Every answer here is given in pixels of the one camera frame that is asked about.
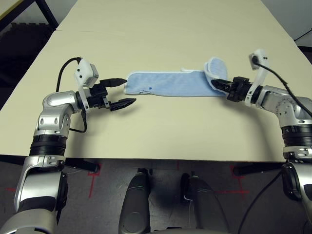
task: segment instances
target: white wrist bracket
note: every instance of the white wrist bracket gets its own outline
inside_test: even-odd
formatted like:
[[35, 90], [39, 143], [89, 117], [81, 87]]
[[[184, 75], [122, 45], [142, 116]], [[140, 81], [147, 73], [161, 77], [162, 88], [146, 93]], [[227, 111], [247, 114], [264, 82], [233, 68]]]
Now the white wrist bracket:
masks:
[[256, 76], [252, 86], [250, 87], [250, 89], [248, 90], [248, 93], [246, 95], [246, 98], [245, 98], [245, 105], [246, 106], [251, 106], [251, 100], [252, 100], [252, 96], [254, 94], [254, 91], [256, 90], [256, 88], [259, 85], [263, 84], [264, 79], [265, 79], [265, 77], [267, 76], [267, 73], [268, 73], [268, 71], [265, 70], [263, 67], [259, 67], [259, 66], [255, 65], [252, 62], [252, 58], [254, 56], [258, 57], [258, 63], [259, 64], [261, 64], [263, 66], [266, 66], [266, 67], [269, 66], [269, 59], [268, 59], [268, 56], [265, 53], [265, 50], [257, 49], [256, 51], [254, 51], [253, 54], [249, 55], [249, 60], [250, 60], [250, 63], [252, 65], [252, 69], [253, 70], [257, 70], [258, 69], [259, 71], [257, 73], [257, 76]]
[[74, 74], [75, 80], [78, 85], [78, 92], [86, 112], [90, 112], [90, 107], [87, 101], [87, 97], [90, 96], [90, 90], [84, 89], [92, 88], [96, 80], [98, 79], [98, 71], [93, 64], [90, 64], [87, 60], [82, 59]]

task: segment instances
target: black cable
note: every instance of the black cable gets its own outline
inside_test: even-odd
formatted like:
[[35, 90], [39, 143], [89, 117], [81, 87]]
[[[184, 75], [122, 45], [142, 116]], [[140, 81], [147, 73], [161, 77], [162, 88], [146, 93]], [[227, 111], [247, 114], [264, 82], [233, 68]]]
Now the black cable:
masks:
[[72, 61], [77, 61], [77, 63], [79, 64], [80, 61], [81, 61], [81, 58], [80, 57], [76, 57], [76, 58], [71, 58], [69, 59], [66, 63], [64, 63], [64, 65], [62, 66], [62, 68], [60, 69], [59, 71], [59, 74], [58, 74], [58, 83], [57, 83], [57, 89], [55, 92], [58, 92], [59, 91], [59, 86], [60, 86], [60, 79], [62, 78], [62, 73], [65, 69], [65, 67]]
[[253, 207], [253, 205], [256, 203], [256, 201], [260, 198], [260, 196], [280, 177], [280, 175], [282, 174], [282, 172], [279, 172], [259, 193], [258, 195], [255, 197], [255, 199], [252, 201], [252, 203], [250, 204], [250, 206], [248, 207], [247, 211], [245, 212], [243, 219], [239, 225], [238, 228], [238, 232], [237, 234], [240, 234], [242, 231], [242, 227], [244, 225], [244, 222], [247, 218], [247, 215], [249, 213], [249, 211], [251, 210], [251, 208]]
[[307, 31], [305, 34], [301, 35], [300, 37], [298, 37], [297, 39], [293, 40], [293, 41], [296, 41], [300, 38], [302, 38], [303, 36], [305, 36], [306, 34], [308, 34], [309, 32], [312, 32], [312, 29], [310, 29], [309, 31]]
[[303, 110], [305, 110], [309, 116], [312, 117], [312, 112], [308, 110], [307, 107], [305, 107], [299, 100], [298, 98], [292, 93], [292, 91], [290, 90], [290, 88], [288, 87], [287, 85], [287, 82], [285, 80], [282, 79], [282, 77], [280, 77], [278, 75], [278, 73], [276, 73], [275, 71], [273, 71], [272, 69], [266, 67], [266, 66], [263, 66], [262, 64], [258, 63], [258, 58], [256, 56], [254, 56], [252, 58], [252, 61], [255, 65], [259, 66], [259, 67], [263, 67], [264, 69], [268, 70], [269, 72], [272, 72], [281, 82], [282, 84], [284, 85], [285, 89], [288, 91], [289, 95], [294, 99], [294, 101], [298, 104], [298, 106], [300, 106]]
[[308, 220], [304, 223], [303, 228], [302, 228], [302, 234], [304, 234], [304, 230], [306, 229], [306, 225], [308, 224]]
[[85, 133], [87, 131], [87, 114], [86, 114], [86, 110], [82, 110], [81, 111], [81, 117], [82, 117], [82, 120], [83, 120], [84, 129], [83, 130], [77, 130], [77, 129], [74, 129], [74, 128], [70, 128], [69, 129], [70, 131], [77, 132], [77, 133]]
[[[66, 63], [64, 63], [64, 65], [62, 66], [62, 68], [60, 69], [59, 74], [58, 74], [58, 82], [57, 82], [56, 92], [59, 91], [60, 80], [61, 80], [61, 78], [62, 78], [62, 74], [63, 74], [63, 71], [64, 71], [65, 67], [66, 67], [70, 62], [72, 62], [72, 61], [77, 61], [77, 63], [79, 64], [80, 61], [81, 61], [81, 58], [80, 58], [80, 57], [71, 58], [71, 59], [67, 60]], [[86, 115], [86, 110], [82, 110], [82, 111], [81, 111], [81, 117], [82, 117], [84, 129], [83, 129], [83, 130], [77, 130], [77, 129], [74, 129], [74, 128], [70, 128], [70, 129], [69, 129], [70, 131], [77, 132], [77, 133], [85, 133], [85, 132], [87, 131], [87, 115]]]

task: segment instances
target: blue towel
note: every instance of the blue towel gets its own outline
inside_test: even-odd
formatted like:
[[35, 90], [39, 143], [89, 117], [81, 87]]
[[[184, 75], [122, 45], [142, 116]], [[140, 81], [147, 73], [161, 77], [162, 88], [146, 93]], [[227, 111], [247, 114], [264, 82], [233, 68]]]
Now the blue towel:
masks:
[[133, 72], [128, 76], [124, 92], [172, 97], [225, 96], [210, 86], [204, 71]]

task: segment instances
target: gray floor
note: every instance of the gray floor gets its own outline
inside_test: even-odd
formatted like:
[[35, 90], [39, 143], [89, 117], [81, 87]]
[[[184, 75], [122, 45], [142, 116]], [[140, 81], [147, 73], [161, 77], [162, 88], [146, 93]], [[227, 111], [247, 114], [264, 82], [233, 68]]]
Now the gray floor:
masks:
[[[112, 160], [99, 161], [102, 168], [94, 177], [85, 171], [65, 169], [69, 173], [67, 205], [57, 228], [58, 234], [116, 234], [123, 198], [137, 167], [153, 168], [152, 192], [149, 198], [152, 230], [167, 227], [195, 227], [192, 206], [181, 205], [179, 180], [184, 172], [195, 171], [215, 191], [225, 211], [231, 233], [237, 233], [248, 205], [258, 192], [277, 174], [271, 171], [233, 177], [230, 162], [177, 160]], [[16, 187], [21, 166], [0, 163], [0, 226], [14, 214], [13, 188]], [[243, 234], [310, 234], [310, 224], [300, 204], [288, 200], [282, 191], [281, 179], [258, 200], [242, 229]]]

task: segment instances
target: red tape marking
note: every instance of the red tape marking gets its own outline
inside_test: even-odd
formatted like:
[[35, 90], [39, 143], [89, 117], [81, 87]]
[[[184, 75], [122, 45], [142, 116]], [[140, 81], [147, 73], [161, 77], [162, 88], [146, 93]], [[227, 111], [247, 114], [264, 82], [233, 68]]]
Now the red tape marking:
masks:
[[16, 192], [15, 188], [5, 188], [4, 190], [9, 191], [9, 192]]
[[94, 179], [96, 176], [99, 176], [99, 174], [101, 172], [101, 168], [102, 168], [102, 164], [99, 163], [99, 170], [97, 173], [88, 172], [88, 176], [92, 176], [91, 186], [90, 186], [90, 191], [89, 191], [89, 198], [92, 197], [92, 192], [93, 192], [93, 188], [94, 188]]
[[248, 190], [215, 191], [216, 194], [248, 194]]
[[[243, 179], [244, 177], [243, 176], [236, 176], [236, 175], [234, 175], [233, 168], [234, 168], [234, 165], [230, 165], [232, 178], [233, 179], [237, 179], [238, 185], [239, 185], [239, 190], [243, 191], [243, 186], [242, 186], [241, 179]], [[242, 199], [245, 199], [244, 194], [246, 194], [246, 193], [240, 193], [240, 194], [242, 195]]]

